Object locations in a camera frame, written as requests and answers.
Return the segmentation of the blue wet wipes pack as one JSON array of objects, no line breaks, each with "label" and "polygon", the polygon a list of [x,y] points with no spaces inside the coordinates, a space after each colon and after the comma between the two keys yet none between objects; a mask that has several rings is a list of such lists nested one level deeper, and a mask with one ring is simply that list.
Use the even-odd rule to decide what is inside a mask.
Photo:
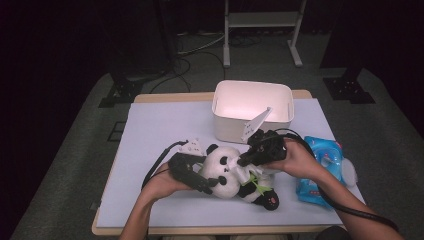
[{"label": "blue wet wipes pack", "polygon": [[[305,136],[304,142],[307,150],[314,156],[316,161],[344,184],[342,179],[343,153],[341,146],[334,140],[312,136]],[[328,209],[332,208],[321,196],[317,184],[310,179],[297,179],[296,195],[299,201],[316,204]]]}]

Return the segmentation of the white metal stand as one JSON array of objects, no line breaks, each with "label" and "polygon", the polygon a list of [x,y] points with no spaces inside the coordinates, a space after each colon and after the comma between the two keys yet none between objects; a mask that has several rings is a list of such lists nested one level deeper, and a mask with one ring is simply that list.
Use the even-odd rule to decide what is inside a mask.
[{"label": "white metal stand", "polygon": [[299,9],[297,11],[290,12],[231,13],[229,11],[229,0],[225,0],[223,66],[231,66],[229,45],[229,34],[231,29],[292,27],[294,31],[292,38],[287,41],[287,45],[295,66],[302,67],[303,63],[299,56],[296,44],[303,21],[306,4],[307,0],[301,0]]}]

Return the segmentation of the white wet wipe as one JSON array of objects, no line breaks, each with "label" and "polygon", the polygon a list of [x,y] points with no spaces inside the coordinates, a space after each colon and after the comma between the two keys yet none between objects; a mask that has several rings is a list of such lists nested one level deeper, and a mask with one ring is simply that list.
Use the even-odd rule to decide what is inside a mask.
[{"label": "white wet wipe", "polygon": [[227,163],[227,167],[229,172],[236,177],[240,184],[247,184],[250,181],[251,175],[257,177],[260,182],[271,182],[273,180],[271,174],[263,167],[253,164],[248,164],[243,167],[239,165],[237,161],[237,158],[230,159]]}]

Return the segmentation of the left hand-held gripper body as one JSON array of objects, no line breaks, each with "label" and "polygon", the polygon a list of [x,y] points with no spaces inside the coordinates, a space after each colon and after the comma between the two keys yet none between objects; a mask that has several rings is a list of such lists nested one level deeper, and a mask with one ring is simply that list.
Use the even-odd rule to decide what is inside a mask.
[{"label": "left hand-held gripper body", "polygon": [[189,184],[189,175],[193,173],[200,175],[195,171],[194,167],[202,166],[201,164],[191,165],[193,156],[205,156],[197,138],[184,143],[168,161],[169,170],[173,178],[189,187],[191,187]]}]

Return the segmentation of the crumpled white wipe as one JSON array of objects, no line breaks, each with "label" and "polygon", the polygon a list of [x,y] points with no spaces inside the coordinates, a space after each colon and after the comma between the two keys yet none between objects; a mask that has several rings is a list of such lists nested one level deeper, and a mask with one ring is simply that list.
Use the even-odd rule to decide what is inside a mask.
[{"label": "crumpled white wipe", "polygon": [[357,174],[353,163],[344,158],[341,162],[341,175],[344,183],[348,187],[354,187],[357,184]]}]

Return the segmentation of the person's black garment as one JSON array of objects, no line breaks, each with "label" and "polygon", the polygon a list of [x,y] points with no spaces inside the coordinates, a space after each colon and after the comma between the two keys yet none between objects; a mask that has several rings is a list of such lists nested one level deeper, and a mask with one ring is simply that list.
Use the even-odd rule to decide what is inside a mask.
[{"label": "person's black garment", "polygon": [[344,228],[331,226],[320,232],[315,240],[352,240],[352,238]]}]

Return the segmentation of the person's left hand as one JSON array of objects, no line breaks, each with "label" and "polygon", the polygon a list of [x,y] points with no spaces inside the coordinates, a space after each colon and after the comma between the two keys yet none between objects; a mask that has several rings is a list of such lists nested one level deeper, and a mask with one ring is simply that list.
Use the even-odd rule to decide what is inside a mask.
[{"label": "person's left hand", "polygon": [[190,190],[190,187],[175,180],[170,174],[168,164],[164,163],[142,188],[140,196],[146,201],[157,201],[183,190]]}]

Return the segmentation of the black floor hatch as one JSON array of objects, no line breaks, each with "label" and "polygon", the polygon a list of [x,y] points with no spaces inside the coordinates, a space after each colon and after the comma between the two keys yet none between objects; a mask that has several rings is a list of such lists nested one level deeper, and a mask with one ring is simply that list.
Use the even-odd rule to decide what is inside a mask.
[{"label": "black floor hatch", "polygon": [[124,129],[125,129],[125,125],[126,125],[125,121],[117,121],[114,124],[111,132],[109,133],[107,141],[108,142],[120,142],[122,135],[123,135],[123,132],[124,132]]}]

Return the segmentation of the panda plush toy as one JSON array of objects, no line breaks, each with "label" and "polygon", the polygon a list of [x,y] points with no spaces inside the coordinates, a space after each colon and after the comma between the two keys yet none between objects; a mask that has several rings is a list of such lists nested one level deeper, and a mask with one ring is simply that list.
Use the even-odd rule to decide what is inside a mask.
[{"label": "panda plush toy", "polygon": [[213,180],[210,187],[213,195],[221,199],[230,199],[238,196],[243,201],[274,211],[279,207],[278,194],[274,190],[274,173],[269,172],[273,178],[271,182],[260,182],[251,175],[250,181],[242,185],[236,177],[229,172],[227,163],[230,159],[239,159],[240,152],[230,146],[212,144],[206,150],[206,160],[202,164],[200,175],[207,180]]}]

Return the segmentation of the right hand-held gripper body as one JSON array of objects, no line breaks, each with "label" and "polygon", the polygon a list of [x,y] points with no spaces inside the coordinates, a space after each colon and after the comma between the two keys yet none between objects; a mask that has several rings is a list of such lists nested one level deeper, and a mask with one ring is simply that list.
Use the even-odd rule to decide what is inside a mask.
[{"label": "right hand-held gripper body", "polygon": [[286,157],[283,136],[276,131],[268,130],[264,132],[260,129],[271,112],[272,108],[267,107],[264,112],[245,123],[241,136],[241,140],[249,146],[247,151],[259,152],[257,158],[260,158],[263,164],[282,160]]}]

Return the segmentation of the person's right hand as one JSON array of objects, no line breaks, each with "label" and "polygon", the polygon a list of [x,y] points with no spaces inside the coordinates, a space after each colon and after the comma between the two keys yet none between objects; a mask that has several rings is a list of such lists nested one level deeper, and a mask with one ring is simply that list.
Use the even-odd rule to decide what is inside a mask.
[{"label": "person's right hand", "polygon": [[264,165],[267,169],[280,170],[297,178],[317,180],[324,173],[323,167],[295,140],[284,139],[287,148],[284,160],[273,161]]}]

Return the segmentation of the black stand base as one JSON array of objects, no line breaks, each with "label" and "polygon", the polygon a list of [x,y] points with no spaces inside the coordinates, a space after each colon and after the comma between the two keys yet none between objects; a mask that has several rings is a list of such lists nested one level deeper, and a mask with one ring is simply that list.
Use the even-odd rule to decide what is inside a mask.
[{"label": "black stand base", "polygon": [[323,82],[334,100],[348,100],[351,104],[374,104],[373,97],[357,80],[360,72],[359,67],[349,67],[341,76],[326,77]]},{"label": "black stand base", "polygon": [[142,74],[130,68],[111,68],[109,74],[113,84],[108,94],[100,101],[99,108],[132,103],[144,85]]}]

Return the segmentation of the white plastic storage bin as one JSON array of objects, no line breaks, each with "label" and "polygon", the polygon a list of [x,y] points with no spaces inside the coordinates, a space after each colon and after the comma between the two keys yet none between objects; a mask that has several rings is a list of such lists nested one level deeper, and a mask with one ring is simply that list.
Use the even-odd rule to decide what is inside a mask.
[{"label": "white plastic storage bin", "polygon": [[292,90],[283,84],[223,80],[215,89],[212,113],[218,140],[246,143],[259,129],[290,126],[294,119]]}]

